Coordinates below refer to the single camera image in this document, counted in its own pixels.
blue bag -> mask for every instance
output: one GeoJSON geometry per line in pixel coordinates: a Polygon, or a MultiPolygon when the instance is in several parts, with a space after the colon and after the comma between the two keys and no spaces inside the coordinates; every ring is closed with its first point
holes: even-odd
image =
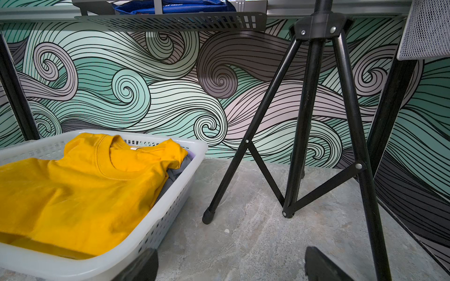
{"type": "MultiPolygon", "coordinates": [[[[155,14],[153,0],[130,1],[123,5],[112,4],[120,14],[155,14]]],[[[162,13],[236,12],[234,6],[225,0],[163,0],[162,13]]]]}

perforated metal tray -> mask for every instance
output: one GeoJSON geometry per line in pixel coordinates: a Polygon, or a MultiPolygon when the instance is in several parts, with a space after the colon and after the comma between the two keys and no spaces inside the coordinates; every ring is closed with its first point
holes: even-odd
{"type": "Polygon", "coordinates": [[[264,31],[267,15],[258,12],[172,13],[75,17],[117,31],[264,31]]]}

painted wall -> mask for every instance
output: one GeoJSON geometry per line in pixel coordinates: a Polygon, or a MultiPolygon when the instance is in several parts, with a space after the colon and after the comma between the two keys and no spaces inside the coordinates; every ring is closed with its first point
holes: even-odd
{"type": "MultiPolygon", "coordinates": [[[[209,156],[231,158],[288,46],[291,24],[270,20],[265,33],[125,33],[47,22],[6,24],[3,32],[43,137],[82,128],[163,134],[202,139],[209,156]]],[[[349,34],[366,133],[401,29],[400,21],[366,18],[349,34]]],[[[302,46],[254,138],[265,161],[289,163],[306,51],[302,46]]],[[[319,82],[306,164],[342,168],[353,153],[330,45],[319,82]]],[[[449,59],[417,64],[376,177],[378,196],[447,267],[449,89],[449,59]]],[[[5,104],[0,94],[0,108],[5,104]]],[[[17,123],[7,118],[0,116],[0,131],[19,140],[17,123]]],[[[4,139],[1,146],[9,144],[4,139]]]]}
{"type": "Polygon", "coordinates": [[[0,83],[0,148],[25,141],[0,83]]]}

white mesh basket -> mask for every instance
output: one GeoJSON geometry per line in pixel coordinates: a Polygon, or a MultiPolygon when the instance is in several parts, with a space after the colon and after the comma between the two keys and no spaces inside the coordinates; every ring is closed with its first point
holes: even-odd
{"type": "MultiPolygon", "coordinates": [[[[155,146],[168,137],[104,130],[79,130],[0,151],[0,165],[35,157],[61,159],[64,146],[78,134],[120,135],[135,146],[155,146]]],[[[50,280],[111,280],[145,248],[158,248],[189,196],[193,175],[205,157],[204,141],[172,138],[195,157],[138,226],[119,245],[100,256],[73,260],[0,243],[0,267],[50,280]]]]}
{"type": "Polygon", "coordinates": [[[450,56],[450,0],[413,0],[398,60],[450,56]]]}

black tripod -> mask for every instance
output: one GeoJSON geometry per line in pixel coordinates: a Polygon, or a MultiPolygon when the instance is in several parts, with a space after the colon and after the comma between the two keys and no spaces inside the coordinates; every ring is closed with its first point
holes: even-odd
{"type": "Polygon", "coordinates": [[[212,199],[208,209],[203,214],[203,222],[211,223],[217,206],[220,203],[239,163],[242,160],[247,149],[253,155],[261,172],[264,174],[270,188],[283,207],[283,216],[290,218],[299,209],[305,207],[312,201],[318,199],[325,193],[333,190],[335,187],[358,176],[363,199],[364,211],[369,231],[370,244],[372,246],[373,260],[377,279],[379,281],[390,281],[391,273],[387,259],[386,247],[384,244],[383,229],[381,226],[380,214],[378,212],[377,198],[375,195],[375,185],[373,181],[372,169],[370,167],[369,153],[364,136],[363,124],[360,115],[358,98],[356,95],[355,81],[350,65],[349,53],[346,41],[346,32],[353,23],[344,14],[331,12],[333,0],[316,0],[314,13],[297,21],[291,27],[291,44],[281,61],[278,70],[267,89],[266,94],[258,107],[258,110],[248,127],[236,154],[231,161],[228,170],[220,183],[217,192],[212,199]],[[333,41],[334,52],[336,55],[337,68],[342,87],[342,95],[345,103],[348,125],[350,129],[355,162],[343,171],[320,185],[315,190],[297,201],[298,189],[302,178],[306,148],[311,126],[311,118],[314,106],[314,99],[319,81],[320,65],[322,60],[325,40],[333,41]],[[302,42],[309,41],[308,57],[306,61],[306,73],[303,81],[301,93],[300,110],[298,113],[297,129],[293,151],[291,155],[291,165],[289,168],[288,185],[286,196],[283,197],[278,189],[274,179],[259,155],[252,138],[256,133],[259,124],[262,121],[281,81],[294,59],[302,42]]]}

